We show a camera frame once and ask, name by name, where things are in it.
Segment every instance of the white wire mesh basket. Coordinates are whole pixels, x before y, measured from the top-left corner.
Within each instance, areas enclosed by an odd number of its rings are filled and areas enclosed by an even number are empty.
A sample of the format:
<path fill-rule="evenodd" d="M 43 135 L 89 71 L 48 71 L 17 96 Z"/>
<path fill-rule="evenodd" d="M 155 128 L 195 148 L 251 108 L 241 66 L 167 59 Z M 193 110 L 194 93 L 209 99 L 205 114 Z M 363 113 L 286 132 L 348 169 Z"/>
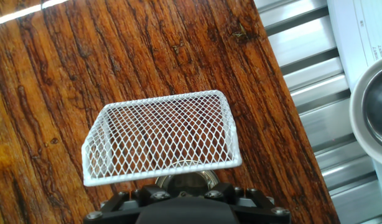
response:
<path fill-rule="evenodd" d="M 82 160 L 86 186 L 242 163 L 235 122 L 218 90 L 106 105 L 82 145 Z"/>

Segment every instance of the black metal base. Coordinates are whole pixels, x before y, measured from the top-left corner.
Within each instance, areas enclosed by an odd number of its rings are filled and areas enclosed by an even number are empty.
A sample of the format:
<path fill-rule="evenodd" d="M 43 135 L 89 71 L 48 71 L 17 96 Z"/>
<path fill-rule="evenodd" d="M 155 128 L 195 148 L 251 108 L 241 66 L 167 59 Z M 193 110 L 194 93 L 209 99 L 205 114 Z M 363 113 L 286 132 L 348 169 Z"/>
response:
<path fill-rule="evenodd" d="M 288 210 L 275 207 L 256 189 L 234 188 L 218 183 L 205 195 L 173 198 L 157 185 L 112 196 L 84 223 L 290 223 Z"/>

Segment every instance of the wooden surface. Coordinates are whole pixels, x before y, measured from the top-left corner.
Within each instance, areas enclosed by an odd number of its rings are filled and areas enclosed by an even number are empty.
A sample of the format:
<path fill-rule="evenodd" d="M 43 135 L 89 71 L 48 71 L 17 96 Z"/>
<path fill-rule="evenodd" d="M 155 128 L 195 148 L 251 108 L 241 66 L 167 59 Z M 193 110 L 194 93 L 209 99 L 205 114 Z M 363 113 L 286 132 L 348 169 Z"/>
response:
<path fill-rule="evenodd" d="M 332 201 L 252 0 L 76 0 L 0 25 L 0 223 L 79 223 L 113 192 L 85 187 L 81 146 L 117 101 L 217 89 L 243 165 L 217 171 L 337 223 Z"/>
<path fill-rule="evenodd" d="M 0 17 L 27 9 L 45 2 L 44 0 L 0 0 Z"/>

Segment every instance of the silver metal slats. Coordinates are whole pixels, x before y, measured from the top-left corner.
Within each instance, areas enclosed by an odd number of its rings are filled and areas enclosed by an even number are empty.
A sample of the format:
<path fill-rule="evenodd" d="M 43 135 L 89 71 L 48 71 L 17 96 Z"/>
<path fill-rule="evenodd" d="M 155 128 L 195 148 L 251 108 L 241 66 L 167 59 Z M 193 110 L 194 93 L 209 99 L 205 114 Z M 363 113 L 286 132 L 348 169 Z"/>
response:
<path fill-rule="evenodd" d="M 353 141 L 335 149 L 319 151 L 315 153 L 315 158 L 320 169 L 325 170 L 365 155 L 366 152 L 361 148 L 360 144 L 357 141 Z"/>
<path fill-rule="evenodd" d="M 375 217 L 371 220 L 368 220 L 366 222 L 363 222 L 362 224 L 382 224 L 382 215 L 379 217 Z"/>
<path fill-rule="evenodd" d="M 340 221 L 382 223 L 372 161 L 352 134 L 350 91 L 326 0 L 255 3 Z"/>
<path fill-rule="evenodd" d="M 268 39 L 279 66 L 336 47 L 329 16 L 271 35 Z"/>
<path fill-rule="evenodd" d="M 300 115 L 311 146 L 318 146 L 352 133 L 349 99 Z"/>
<path fill-rule="evenodd" d="M 284 79 L 289 91 L 293 91 L 342 72 L 342 63 L 336 57 L 287 74 Z"/>
<path fill-rule="evenodd" d="M 337 75 L 291 92 L 296 107 L 348 89 L 346 76 Z"/>
<path fill-rule="evenodd" d="M 292 1 L 295 0 L 254 0 L 254 4 L 258 8 L 259 12 L 265 12 Z"/>
<path fill-rule="evenodd" d="M 264 1 L 255 1 L 257 4 L 263 4 Z M 263 11 L 260 13 L 260 18 L 265 27 L 286 22 L 289 19 L 303 15 L 305 13 L 320 9 L 327 6 L 326 0 L 301 0 L 294 1 L 289 4 L 283 4 L 274 9 Z"/>
<path fill-rule="evenodd" d="M 363 156 L 358 159 L 345 162 L 335 167 L 322 170 L 322 176 L 329 190 L 360 176 L 374 172 L 372 159 L 369 156 Z"/>
<path fill-rule="evenodd" d="M 382 215 L 382 194 L 377 180 L 332 195 L 342 224 L 361 223 Z"/>

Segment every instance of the bolt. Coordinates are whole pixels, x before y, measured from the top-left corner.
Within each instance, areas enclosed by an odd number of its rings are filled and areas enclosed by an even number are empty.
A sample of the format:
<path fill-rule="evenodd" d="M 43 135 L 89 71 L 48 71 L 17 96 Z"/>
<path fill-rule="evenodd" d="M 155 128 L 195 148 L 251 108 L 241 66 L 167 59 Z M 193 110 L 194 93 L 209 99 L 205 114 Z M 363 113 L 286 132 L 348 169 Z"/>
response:
<path fill-rule="evenodd" d="M 220 193 L 217 190 L 211 190 L 208 193 L 206 193 L 205 196 L 208 198 L 217 198 L 217 197 L 222 196 L 222 193 Z"/>
<path fill-rule="evenodd" d="M 90 212 L 86 217 L 88 219 L 96 219 L 96 218 L 99 218 L 99 217 L 102 217 L 102 216 L 103 216 L 102 212 L 94 211 L 94 212 Z"/>
<path fill-rule="evenodd" d="M 266 197 L 272 204 L 274 204 L 274 199 L 272 197 Z"/>
<path fill-rule="evenodd" d="M 155 199 L 166 199 L 166 198 L 169 198 L 170 195 L 166 192 L 155 192 L 151 195 L 151 197 L 155 198 Z"/>
<path fill-rule="evenodd" d="M 101 202 L 100 203 L 100 208 L 102 208 L 105 205 L 106 202 L 107 202 L 107 200 L 105 200 L 104 202 Z"/>
<path fill-rule="evenodd" d="M 281 207 L 275 207 L 275 208 L 271 209 L 271 211 L 276 215 L 287 215 L 290 213 L 290 211 L 288 209 L 281 208 Z"/>

